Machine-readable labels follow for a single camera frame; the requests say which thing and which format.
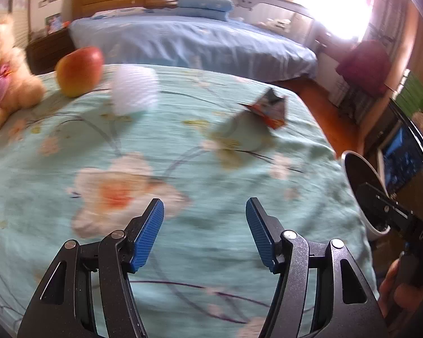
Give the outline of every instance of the pillow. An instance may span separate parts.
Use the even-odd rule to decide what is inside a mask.
[[[199,9],[230,12],[233,10],[232,0],[178,0],[178,7],[198,7]]]
[[[114,10],[105,10],[96,12],[91,19],[104,19],[113,16],[122,16],[122,15],[132,15],[132,14],[141,14],[145,11],[144,7],[124,7],[123,9],[114,9]]]
[[[207,19],[228,21],[229,13],[224,11],[198,9],[196,7],[176,7],[172,9],[174,14],[182,16],[204,17]]]

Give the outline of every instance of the apple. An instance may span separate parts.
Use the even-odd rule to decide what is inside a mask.
[[[75,98],[93,90],[102,77],[103,63],[97,47],[80,48],[61,58],[55,66],[61,92]]]

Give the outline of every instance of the monitor screen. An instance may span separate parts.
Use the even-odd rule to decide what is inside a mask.
[[[389,195],[398,192],[423,168],[417,143],[406,127],[398,132],[382,149],[385,187]]]

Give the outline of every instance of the wooden nightstand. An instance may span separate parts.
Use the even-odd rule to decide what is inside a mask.
[[[28,44],[28,66],[34,75],[52,72],[60,58],[74,50],[69,29],[64,28]]]

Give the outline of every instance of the blue gripper pad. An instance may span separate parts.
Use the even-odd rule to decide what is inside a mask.
[[[280,233],[283,230],[281,223],[275,217],[266,214],[257,198],[249,198],[246,202],[246,220],[263,264],[271,273],[278,273],[276,244],[281,242]]]
[[[165,206],[162,201],[158,201],[150,212],[144,226],[135,240],[135,252],[130,262],[132,269],[136,272],[145,265],[152,246],[157,238],[163,218],[165,217]]]

